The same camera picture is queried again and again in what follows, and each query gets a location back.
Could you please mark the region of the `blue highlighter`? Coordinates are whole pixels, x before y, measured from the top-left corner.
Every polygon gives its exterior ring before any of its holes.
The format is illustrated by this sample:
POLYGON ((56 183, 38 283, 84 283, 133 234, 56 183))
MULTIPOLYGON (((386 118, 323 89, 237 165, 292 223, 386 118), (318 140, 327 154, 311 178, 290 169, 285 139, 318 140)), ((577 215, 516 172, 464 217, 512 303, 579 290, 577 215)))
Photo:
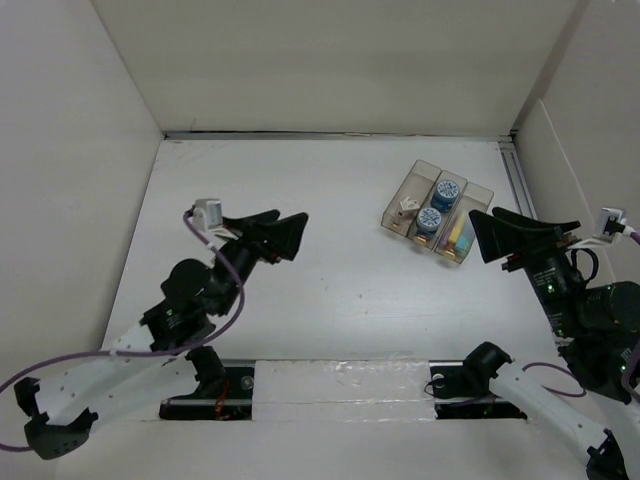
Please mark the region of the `blue highlighter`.
POLYGON ((454 251, 459 257, 466 256, 474 240, 474 229, 470 221, 466 221, 458 236, 454 251))

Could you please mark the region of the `yellow highlighter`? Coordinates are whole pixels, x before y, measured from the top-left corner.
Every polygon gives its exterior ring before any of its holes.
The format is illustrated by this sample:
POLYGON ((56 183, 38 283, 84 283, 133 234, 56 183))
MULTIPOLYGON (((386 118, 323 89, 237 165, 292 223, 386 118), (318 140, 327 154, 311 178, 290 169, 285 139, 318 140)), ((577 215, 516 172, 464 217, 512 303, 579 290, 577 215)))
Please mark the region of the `yellow highlighter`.
POLYGON ((452 225, 450 233, 447 238, 447 245, 451 248, 454 248, 458 239, 464 229, 464 225, 466 222, 466 215, 460 214, 456 217, 455 222, 452 225))

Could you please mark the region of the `purple highlighter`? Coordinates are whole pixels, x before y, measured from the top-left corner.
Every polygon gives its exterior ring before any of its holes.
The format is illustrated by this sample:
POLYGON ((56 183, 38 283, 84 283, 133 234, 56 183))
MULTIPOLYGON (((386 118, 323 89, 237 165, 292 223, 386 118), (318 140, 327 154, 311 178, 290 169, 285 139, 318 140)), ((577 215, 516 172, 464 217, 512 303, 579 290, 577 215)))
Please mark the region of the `purple highlighter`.
POLYGON ((450 232, 446 231, 440 239, 439 247, 445 248, 449 242, 450 232))

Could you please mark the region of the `blue white round jar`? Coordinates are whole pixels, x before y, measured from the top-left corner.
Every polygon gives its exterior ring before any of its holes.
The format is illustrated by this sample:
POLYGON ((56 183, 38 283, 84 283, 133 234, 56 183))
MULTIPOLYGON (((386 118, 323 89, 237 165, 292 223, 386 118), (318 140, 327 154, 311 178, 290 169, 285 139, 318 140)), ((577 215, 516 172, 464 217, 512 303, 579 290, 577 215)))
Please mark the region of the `blue white round jar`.
POLYGON ((425 207, 416 215, 416 234, 427 239, 432 238, 439 230, 442 214, 433 207, 425 207))

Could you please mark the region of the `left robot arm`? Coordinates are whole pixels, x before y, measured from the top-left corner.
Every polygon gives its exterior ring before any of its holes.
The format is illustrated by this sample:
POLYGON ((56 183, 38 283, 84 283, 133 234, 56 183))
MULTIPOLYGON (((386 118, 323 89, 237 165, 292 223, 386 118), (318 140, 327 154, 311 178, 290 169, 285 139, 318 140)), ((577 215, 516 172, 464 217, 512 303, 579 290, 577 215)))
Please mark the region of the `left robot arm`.
POLYGON ((281 217, 277 210, 215 215, 214 225, 228 235, 217 247, 195 215, 189 209, 183 221, 213 253, 213 263, 178 262, 161 285, 162 300, 109 349, 48 359, 7 381, 28 418, 24 451, 57 459, 141 407, 224 393, 227 372, 211 343, 238 319, 255 266, 295 259, 309 217, 281 217))

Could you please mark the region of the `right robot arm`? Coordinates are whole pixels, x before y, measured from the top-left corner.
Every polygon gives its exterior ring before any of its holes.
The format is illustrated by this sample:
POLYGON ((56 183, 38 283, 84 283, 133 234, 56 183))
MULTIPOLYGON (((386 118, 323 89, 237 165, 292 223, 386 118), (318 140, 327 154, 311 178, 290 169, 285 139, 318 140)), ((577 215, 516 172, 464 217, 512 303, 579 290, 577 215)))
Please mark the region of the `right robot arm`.
POLYGON ((558 354, 592 396, 608 423, 580 420, 544 387, 526 380, 514 360, 485 342, 464 361, 462 381, 473 393, 495 393, 567 441, 590 479, 639 476, 639 286, 633 281, 591 287, 578 267, 585 252, 599 270, 594 246, 603 238, 575 236, 579 221, 551 223, 496 207, 469 219, 483 260, 523 271, 552 332, 558 354))

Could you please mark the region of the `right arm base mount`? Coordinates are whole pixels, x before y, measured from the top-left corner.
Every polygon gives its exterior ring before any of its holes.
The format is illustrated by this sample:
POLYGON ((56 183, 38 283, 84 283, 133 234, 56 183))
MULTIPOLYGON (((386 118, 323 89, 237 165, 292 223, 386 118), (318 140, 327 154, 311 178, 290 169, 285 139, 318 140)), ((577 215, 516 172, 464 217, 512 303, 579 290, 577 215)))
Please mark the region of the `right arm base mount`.
POLYGON ((489 389, 498 368, 510 362, 509 355, 490 342, 481 343, 463 360, 430 360, 423 392, 434 401, 435 418, 527 420, 522 410, 489 389))

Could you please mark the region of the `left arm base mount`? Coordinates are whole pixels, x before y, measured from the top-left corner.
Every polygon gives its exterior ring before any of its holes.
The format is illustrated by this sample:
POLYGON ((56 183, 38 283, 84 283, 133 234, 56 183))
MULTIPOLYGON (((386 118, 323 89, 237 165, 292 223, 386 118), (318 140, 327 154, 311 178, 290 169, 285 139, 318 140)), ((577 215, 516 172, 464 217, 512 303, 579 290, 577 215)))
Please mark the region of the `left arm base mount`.
POLYGON ((198 386, 189 394, 163 400, 166 421, 248 421, 252 419, 255 362, 222 361, 211 346, 186 355, 197 371, 198 386))

